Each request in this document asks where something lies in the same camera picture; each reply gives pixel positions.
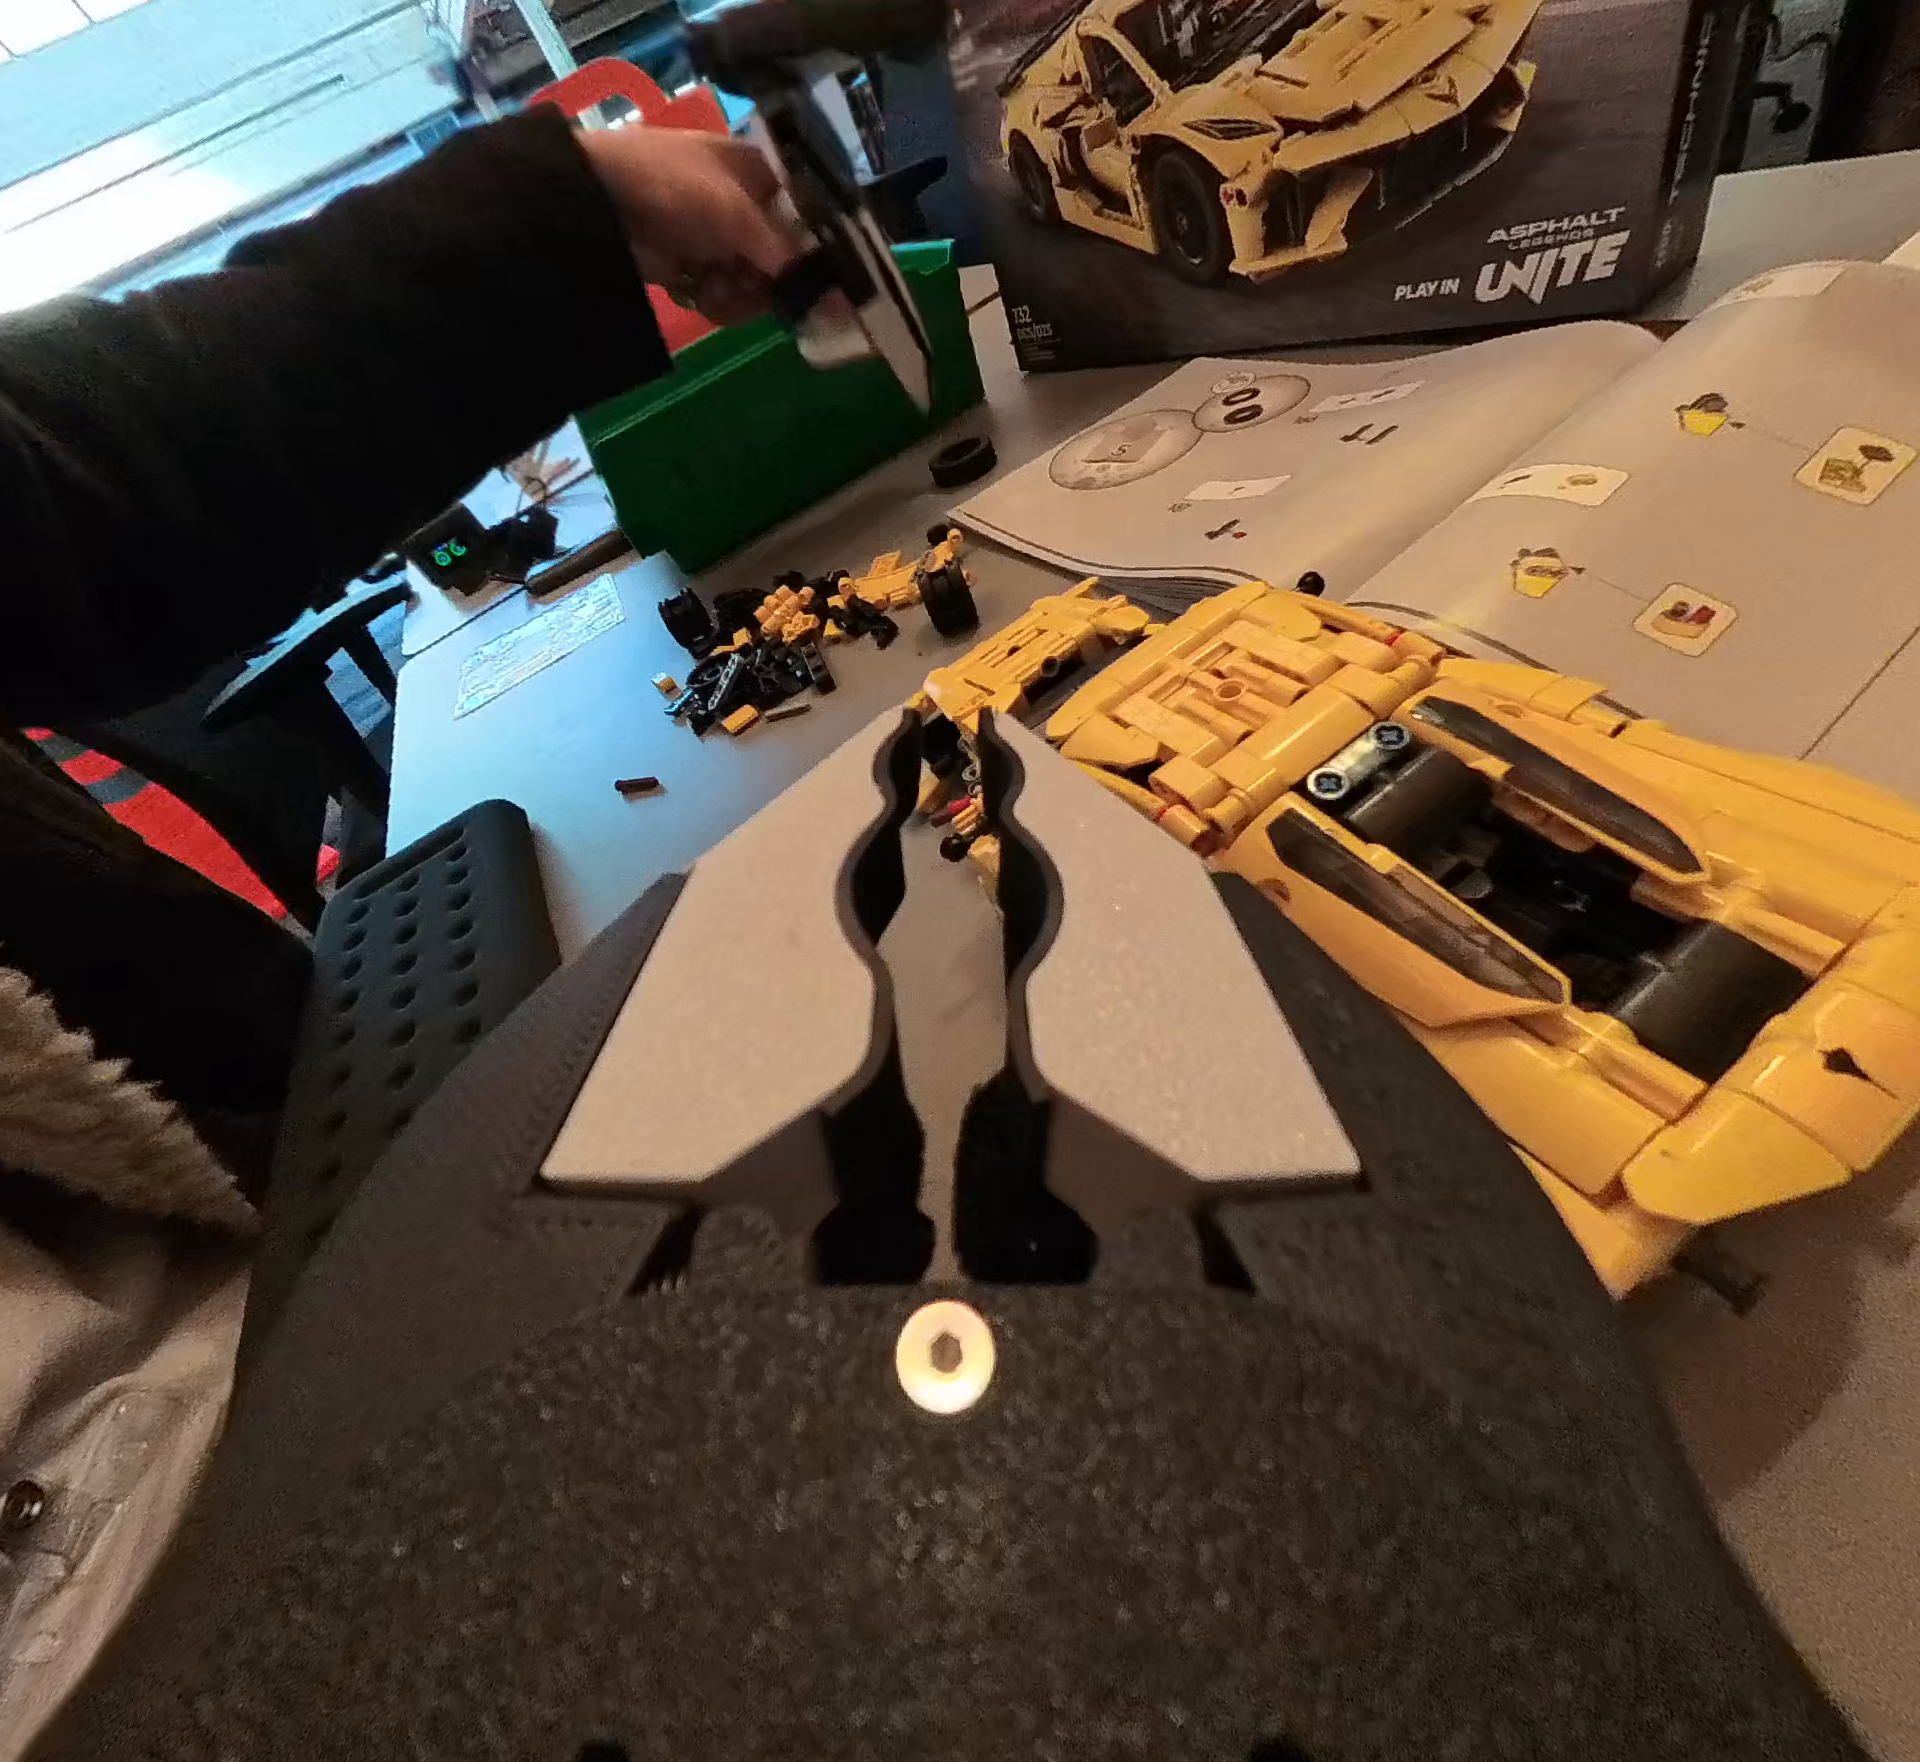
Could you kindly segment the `person's left forearm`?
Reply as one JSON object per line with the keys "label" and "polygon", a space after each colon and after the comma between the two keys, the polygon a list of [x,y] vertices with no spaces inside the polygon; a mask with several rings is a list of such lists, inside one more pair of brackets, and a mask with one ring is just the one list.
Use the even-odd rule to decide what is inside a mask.
{"label": "person's left forearm", "polygon": [[118,718],[665,371],[576,127],[477,127],[213,274],[5,318],[5,720]]}

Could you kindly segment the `sticker sheet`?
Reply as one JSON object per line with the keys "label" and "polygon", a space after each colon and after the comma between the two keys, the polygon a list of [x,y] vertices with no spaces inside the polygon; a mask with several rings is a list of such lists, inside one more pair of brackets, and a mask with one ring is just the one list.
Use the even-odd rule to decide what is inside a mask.
{"label": "sticker sheet", "polygon": [[526,686],[622,623],[617,580],[601,574],[492,642],[472,648],[456,683],[454,720],[464,720]]}

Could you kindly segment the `toy car set box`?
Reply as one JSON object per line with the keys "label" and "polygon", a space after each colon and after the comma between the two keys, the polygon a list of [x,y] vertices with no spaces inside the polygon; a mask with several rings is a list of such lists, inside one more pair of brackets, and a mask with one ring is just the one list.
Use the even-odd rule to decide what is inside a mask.
{"label": "toy car set box", "polygon": [[1615,318],[1696,256],[1741,0],[952,0],[1026,375]]}

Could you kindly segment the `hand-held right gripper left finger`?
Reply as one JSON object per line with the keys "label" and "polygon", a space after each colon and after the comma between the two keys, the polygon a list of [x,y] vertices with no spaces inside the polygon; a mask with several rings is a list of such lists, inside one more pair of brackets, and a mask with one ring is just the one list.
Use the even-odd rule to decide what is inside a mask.
{"label": "hand-held right gripper left finger", "polygon": [[914,1285],[934,1221],[879,937],[922,718],[888,710],[700,855],[545,1160],[563,1196],[750,1207],[830,1285]]}

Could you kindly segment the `yellow toy car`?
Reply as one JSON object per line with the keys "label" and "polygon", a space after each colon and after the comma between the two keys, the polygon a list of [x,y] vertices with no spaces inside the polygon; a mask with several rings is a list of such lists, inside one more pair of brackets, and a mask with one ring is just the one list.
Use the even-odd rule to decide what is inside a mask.
{"label": "yellow toy car", "polygon": [[929,673],[919,806],[998,876],[1018,720],[1254,886],[1475,1097],[1612,1295],[1836,1189],[1918,1111],[1918,815],[1251,582],[1155,621],[1088,579]]}

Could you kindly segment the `person's left hand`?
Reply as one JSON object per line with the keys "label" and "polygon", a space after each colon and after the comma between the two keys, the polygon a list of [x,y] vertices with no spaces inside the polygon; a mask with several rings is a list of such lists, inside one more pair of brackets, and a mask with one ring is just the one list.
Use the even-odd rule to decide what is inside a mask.
{"label": "person's left hand", "polygon": [[648,284],[723,327],[771,310],[808,242],[756,146],[652,124],[588,130],[580,143]]}

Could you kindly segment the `instruction booklet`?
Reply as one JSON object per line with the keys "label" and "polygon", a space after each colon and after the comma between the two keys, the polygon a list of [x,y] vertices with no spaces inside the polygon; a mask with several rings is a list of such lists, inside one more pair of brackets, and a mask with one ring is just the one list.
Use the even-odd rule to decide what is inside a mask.
{"label": "instruction booklet", "polygon": [[1052,568],[1262,579],[1629,718],[1916,800],[1918,273],[1762,273],[1659,336],[1195,359],[960,520]]}

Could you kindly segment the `black marker pen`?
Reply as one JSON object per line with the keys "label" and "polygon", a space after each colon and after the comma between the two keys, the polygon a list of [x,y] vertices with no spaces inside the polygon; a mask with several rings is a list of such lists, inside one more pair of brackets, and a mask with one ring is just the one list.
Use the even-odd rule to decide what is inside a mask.
{"label": "black marker pen", "polygon": [[631,542],[623,531],[607,526],[589,540],[535,567],[524,579],[524,590],[533,599],[559,595],[577,580],[611,567],[631,552]]}

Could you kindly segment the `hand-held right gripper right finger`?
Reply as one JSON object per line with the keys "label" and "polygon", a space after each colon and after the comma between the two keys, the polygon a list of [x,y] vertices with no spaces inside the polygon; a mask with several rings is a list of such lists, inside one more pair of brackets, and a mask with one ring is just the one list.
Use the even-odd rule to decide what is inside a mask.
{"label": "hand-held right gripper right finger", "polygon": [[1354,1192],[1361,1158],[1220,881],[1026,725],[977,736],[1005,1065],[957,1148],[957,1258],[1075,1285],[1148,1218]]}

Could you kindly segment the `green plastic bin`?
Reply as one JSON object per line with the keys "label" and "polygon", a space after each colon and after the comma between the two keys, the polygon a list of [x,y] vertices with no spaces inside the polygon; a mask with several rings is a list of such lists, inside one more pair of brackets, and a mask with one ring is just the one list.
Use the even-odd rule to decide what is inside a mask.
{"label": "green plastic bin", "polygon": [[663,376],[580,414],[639,557],[702,574],[980,403],[954,243],[898,243],[896,262],[934,347],[930,412],[883,363],[815,369],[762,318],[694,340]]}

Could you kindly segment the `person's fleece-lined jacket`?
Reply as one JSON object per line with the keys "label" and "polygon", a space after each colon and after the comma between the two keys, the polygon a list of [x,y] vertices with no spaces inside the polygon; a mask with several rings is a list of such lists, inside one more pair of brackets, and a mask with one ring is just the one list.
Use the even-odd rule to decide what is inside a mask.
{"label": "person's fleece-lined jacket", "polygon": [[5,727],[5,1757],[207,1479],[311,961]]}

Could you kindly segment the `red plastic bin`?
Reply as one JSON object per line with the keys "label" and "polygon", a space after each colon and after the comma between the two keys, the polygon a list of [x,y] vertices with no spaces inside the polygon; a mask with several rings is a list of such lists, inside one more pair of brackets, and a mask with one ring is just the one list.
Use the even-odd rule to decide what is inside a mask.
{"label": "red plastic bin", "polygon": [[[617,57],[593,59],[580,70],[533,91],[523,103],[524,110],[540,107],[550,107],[576,124],[600,119],[607,127],[648,124],[717,137],[732,135],[726,110],[708,84],[670,92],[643,68]],[[668,287],[650,282],[648,294],[668,355],[677,357],[719,330],[707,313],[676,297]]]}

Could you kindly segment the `pile of yellow black pieces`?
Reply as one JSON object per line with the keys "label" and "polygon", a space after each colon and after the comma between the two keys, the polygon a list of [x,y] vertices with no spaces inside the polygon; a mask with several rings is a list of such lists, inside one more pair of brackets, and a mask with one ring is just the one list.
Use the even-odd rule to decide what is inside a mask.
{"label": "pile of yellow black pieces", "polygon": [[930,526],[919,549],[881,552],[862,568],[789,571],[713,599],[694,588],[661,599],[660,625],[689,660],[687,669],[655,677],[668,718],[696,738],[736,738],[833,694],[844,648],[890,650],[914,618],[949,642],[929,623],[917,590],[919,571],[949,560],[973,582],[968,533],[957,520]]}

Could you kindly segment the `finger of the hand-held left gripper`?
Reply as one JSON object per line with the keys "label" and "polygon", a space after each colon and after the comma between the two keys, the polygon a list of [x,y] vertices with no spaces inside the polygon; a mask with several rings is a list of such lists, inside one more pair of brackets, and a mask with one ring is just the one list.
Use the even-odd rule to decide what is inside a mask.
{"label": "finger of the hand-held left gripper", "polygon": [[932,345],[888,236],[874,214],[848,214],[840,242],[841,290],[870,351],[890,366],[905,400],[930,416]]}

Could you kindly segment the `black device green display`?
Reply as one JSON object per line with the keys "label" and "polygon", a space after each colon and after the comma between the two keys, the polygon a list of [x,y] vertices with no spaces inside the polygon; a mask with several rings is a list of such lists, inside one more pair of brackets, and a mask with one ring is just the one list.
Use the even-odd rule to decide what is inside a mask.
{"label": "black device green display", "polygon": [[485,524],[460,502],[409,535],[400,555],[448,593],[475,595],[494,582],[520,587],[559,555],[559,520],[552,510],[530,506]]}

